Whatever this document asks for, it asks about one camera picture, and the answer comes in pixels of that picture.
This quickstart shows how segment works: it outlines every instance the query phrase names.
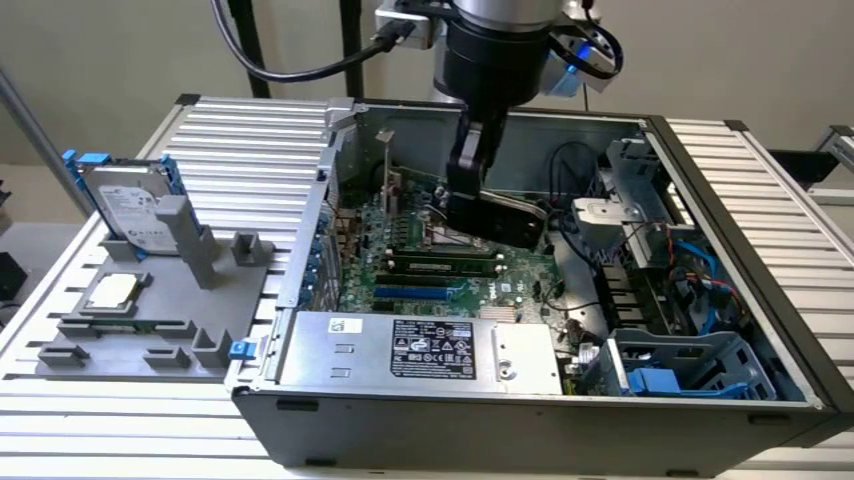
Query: hard drive label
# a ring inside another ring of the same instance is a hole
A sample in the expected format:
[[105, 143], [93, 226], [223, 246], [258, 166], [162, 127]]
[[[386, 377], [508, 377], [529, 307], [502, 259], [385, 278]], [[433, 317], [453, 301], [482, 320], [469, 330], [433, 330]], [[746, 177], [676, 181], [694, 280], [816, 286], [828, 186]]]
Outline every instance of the hard drive label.
[[99, 192], [127, 241], [150, 253], [177, 253], [170, 227], [155, 216], [154, 195], [142, 188], [111, 185], [101, 186]]
[[473, 324], [396, 320], [392, 373], [396, 377], [477, 380]]

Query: warning label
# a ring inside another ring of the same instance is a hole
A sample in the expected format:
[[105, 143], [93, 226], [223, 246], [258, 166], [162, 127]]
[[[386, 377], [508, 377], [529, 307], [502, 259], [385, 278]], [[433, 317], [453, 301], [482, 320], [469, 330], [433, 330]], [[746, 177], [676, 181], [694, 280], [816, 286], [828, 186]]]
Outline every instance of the warning label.
[[396, 320], [396, 377], [476, 380], [476, 337], [470, 322]]

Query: black cylinder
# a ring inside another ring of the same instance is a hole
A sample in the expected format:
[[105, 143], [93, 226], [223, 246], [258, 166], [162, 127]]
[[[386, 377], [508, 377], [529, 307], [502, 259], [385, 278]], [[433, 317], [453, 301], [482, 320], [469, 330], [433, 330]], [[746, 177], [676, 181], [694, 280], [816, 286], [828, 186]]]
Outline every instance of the black cylinder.
[[530, 102], [549, 58], [549, 29], [508, 33], [466, 20], [449, 24], [445, 87], [472, 109], [508, 109]]

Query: blue latch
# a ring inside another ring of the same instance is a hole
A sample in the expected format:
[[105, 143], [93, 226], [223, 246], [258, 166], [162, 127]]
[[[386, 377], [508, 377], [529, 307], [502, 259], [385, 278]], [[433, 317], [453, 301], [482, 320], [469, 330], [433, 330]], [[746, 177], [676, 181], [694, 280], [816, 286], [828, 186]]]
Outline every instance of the blue latch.
[[85, 153], [78, 158], [78, 165], [83, 165], [86, 167], [101, 167], [106, 165], [113, 160], [113, 157], [109, 153]]
[[744, 382], [726, 386], [721, 390], [682, 390], [677, 374], [666, 368], [638, 368], [629, 372], [629, 387], [638, 396], [722, 398], [736, 400], [748, 392]]
[[246, 340], [238, 340], [231, 344], [229, 358], [233, 360], [255, 360], [255, 350], [258, 344]]

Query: white wall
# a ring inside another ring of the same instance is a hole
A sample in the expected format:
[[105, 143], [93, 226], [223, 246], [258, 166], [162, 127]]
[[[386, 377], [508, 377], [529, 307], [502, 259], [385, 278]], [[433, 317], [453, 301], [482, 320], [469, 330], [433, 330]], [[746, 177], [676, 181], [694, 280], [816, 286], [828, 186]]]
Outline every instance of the white wall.
[[[206, 0], [0, 0], [0, 62], [61, 151], [134, 156], [182, 92], [250, 95]], [[3, 163], [38, 163], [0, 108]]]
[[[365, 0], [365, 36], [373, 4]], [[854, 1], [601, 0], [628, 50], [626, 72], [596, 110], [738, 118], [776, 147], [809, 147], [854, 122]], [[269, 66], [341, 58], [337, 0], [255, 0]], [[182, 92], [250, 94], [207, 0], [0, 0], [0, 62], [58, 148], [134, 155]], [[374, 97], [426, 99], [433, 52], [398, 49], [366, 65]], [[342, 77], [274, 87], [278, 96], [343, 95]], [[581, 101], [538, 99], [580, 108]], [[37, 162], [0, 112], [0, 162]]]

